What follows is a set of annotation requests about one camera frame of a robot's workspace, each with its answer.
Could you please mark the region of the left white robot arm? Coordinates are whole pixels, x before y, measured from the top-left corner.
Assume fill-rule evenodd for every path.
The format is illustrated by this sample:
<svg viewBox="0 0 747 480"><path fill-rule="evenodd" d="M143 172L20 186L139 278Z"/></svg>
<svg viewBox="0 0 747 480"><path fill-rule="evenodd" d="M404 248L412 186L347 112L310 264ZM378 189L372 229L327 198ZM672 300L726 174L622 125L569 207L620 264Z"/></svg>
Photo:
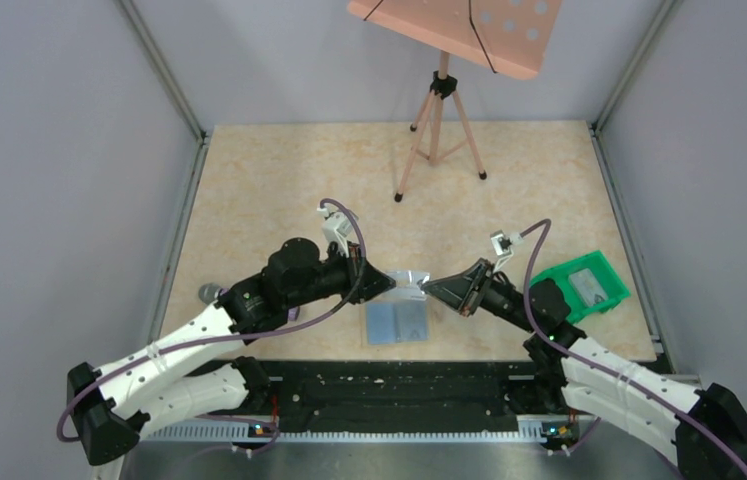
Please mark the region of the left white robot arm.
<svg viewBox="0 0 747 480"><path fill-rule="evenodd" d="M322 258L313 241L288 240L260 272L232 285L184 326L121 360L73 367L67 414L75 439L88 463L101 466L172 423L222 410L257 413L268 404L270 380L255 358L240 356L203 375L195 370L287 330L296 307L334 295L341 305L358 305L395 286L357 243L346 252L332 243Z"/></svg>

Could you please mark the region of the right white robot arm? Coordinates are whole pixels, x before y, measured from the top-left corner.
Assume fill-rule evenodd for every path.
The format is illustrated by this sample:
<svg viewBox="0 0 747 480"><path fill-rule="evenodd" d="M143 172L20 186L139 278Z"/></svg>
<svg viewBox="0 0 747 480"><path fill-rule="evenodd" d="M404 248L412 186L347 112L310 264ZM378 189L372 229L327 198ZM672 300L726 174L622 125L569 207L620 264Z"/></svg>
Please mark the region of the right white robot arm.
<svg viewBox="0 0 747 480"><path fill-rule="evenodd" d="M528 333L535 397L549 412L592 414L647 444L684 479L747 479L747 411L728 388L695 388L629 361L565 320L551 279L526 293L478 260L421 287L462 316L483 310Z"/></svg>

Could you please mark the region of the beige card holder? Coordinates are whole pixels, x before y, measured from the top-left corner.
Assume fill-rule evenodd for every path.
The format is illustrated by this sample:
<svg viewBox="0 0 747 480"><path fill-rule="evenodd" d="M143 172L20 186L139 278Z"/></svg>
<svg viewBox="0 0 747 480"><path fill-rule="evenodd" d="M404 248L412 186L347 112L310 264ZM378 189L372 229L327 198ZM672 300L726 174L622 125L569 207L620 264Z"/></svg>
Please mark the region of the beige card holder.
<svg viewBox="0 0 747 480"><path fill-rule="evenodd" d="M425 342L429 339L426 303L369 303L365 308L365 333L369 345Z"/></svg>

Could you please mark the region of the silver credit card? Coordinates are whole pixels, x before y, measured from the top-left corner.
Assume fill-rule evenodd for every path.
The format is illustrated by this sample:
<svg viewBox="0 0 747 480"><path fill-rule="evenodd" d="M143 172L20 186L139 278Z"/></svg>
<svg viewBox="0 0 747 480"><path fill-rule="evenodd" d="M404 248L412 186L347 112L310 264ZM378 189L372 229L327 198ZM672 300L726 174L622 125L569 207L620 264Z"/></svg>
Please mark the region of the silver credit card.
<svg viewBox="0 0 747 480"><path fill-rule="evenodd" d="M386 274L394 280L398 289L421 290L431 277L429 272L419 270L390 270Z"/></svg>

